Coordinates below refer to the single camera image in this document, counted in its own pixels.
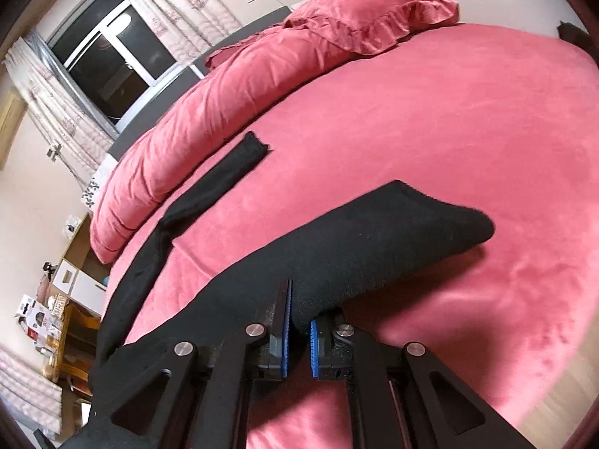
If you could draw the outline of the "black pants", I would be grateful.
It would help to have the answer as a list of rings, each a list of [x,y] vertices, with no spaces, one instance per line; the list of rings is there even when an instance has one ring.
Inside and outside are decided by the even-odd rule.
[[[92,409],[128,353],[162,349],[171,340],[219,346],[257,320],[291,282],[288,372],[302,333],[321,314],[488,241],[495,228],[480,211],[447,204],[394,180],[281,236],[229,266],[178,314],[135,343],[127,335],[164,269],[173,243],[267,156],[248,133],[174,201],[137,251],[104,315],[92,370]]]

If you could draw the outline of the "wooden side table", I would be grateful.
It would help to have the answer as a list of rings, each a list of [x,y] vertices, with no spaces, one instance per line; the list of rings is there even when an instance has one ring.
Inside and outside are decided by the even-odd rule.
[[[92,397],[88,377],[97,350],[100,319],[79,304],[69,301],[63,312],[57,350],[45,363],[43,375],[51,382],[68,386],[86,400]]]

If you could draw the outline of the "near floral curtain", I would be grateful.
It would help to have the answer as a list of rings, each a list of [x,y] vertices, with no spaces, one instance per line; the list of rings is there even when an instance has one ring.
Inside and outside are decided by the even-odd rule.
[[[30,430],[50,439],[62,432],[62,388],[1,351],[1,399]]]

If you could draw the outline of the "floral curtain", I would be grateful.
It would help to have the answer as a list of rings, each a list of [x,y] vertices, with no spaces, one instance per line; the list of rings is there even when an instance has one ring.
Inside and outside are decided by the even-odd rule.
[[[30,430],[50,439],[62,432],[62,388],[1,351],[1,399]]]
[[[220,0],[128,0],[161,44],[183,65],[241,28]]]
[[[37,34],[20,37],[3,64],[37,131],[85,186],[117,137],[114,126],[76,86]]]

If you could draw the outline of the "white wood cabinet desk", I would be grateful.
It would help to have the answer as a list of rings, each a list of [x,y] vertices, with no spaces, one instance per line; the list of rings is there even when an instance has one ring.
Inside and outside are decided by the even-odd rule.
[[[86,215],[74,230],[52,285],[93,315],[101,316],[107,300],[110,267],[104,265],[91,248],[90,222],[90,215]]]

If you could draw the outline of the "white red product box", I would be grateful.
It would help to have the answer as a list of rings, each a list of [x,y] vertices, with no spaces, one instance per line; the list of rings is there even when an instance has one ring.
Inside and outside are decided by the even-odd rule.
[[[36,298],[23,295],[15,318],[24,333],[33,341],[37,351],[50,356],[58,350],[62,322]]]

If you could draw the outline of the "left floral curtain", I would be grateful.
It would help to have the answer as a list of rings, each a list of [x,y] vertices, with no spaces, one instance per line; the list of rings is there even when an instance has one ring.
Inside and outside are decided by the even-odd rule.
[[[85,186],[117,137],[114,126],[76,86],[37,34],[20,37],[3,64],[37,131]]]

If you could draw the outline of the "pink bed sheet mattress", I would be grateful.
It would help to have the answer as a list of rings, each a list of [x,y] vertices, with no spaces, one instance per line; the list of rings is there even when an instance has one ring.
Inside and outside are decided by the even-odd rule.
[[[558,39],[459,24],[355,55],[258,114],[153,211],[112,265],[112,299],[168,207],[253,133],[267,156],[173,243],[127,335],[135,343],[218,274],[399,180],[479,210],[491,239],[343,303],[417,340],[510,423],[566,370],[598,306],[598,68]]]

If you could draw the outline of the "pink folded duvet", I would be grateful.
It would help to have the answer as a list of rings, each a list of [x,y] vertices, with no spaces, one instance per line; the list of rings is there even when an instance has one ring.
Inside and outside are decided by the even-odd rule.
[[[171,192],[258,114],[360,50],[348,28],[315,20],[277,25],[234,46],[118,162],[91,221],[98,259],[113,262]]]

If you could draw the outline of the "grey bed headboard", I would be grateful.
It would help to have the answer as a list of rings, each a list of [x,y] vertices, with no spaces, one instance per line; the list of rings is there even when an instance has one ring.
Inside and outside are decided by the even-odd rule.
[[[288,6],[277,8],[230,34],[203,53],[192,64],[176,65],[173,70],[167,71],[167,76],[160,78],[156,86],[144,91],[118,121],[116,128],[119,136],[107,154],[120,160],[133,143],[153,128],[181,96],[208,75],[209,70],[205,61],[213,52],[283,22],[289,13],[291,13],[291,9]]]

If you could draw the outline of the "dark window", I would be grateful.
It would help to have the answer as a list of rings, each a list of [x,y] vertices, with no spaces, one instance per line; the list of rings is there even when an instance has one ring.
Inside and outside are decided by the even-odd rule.
[[[52,37],[50,48],[114,124],[176,65],[129,0],[86,0]]]

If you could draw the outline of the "pink ruffled pillow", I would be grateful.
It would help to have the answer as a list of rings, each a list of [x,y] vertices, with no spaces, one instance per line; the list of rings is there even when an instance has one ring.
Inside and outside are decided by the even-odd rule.
[[[285,20],[340,49],[361,56],[381,54],[411,34],[459,22],[454,0],[308,0]]]

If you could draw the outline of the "right floral curtain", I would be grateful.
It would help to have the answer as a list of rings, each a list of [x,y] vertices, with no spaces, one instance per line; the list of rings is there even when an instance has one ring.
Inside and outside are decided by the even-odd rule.
[[[241,28],[220,0],[128,0],[161,44],[183,65]]]

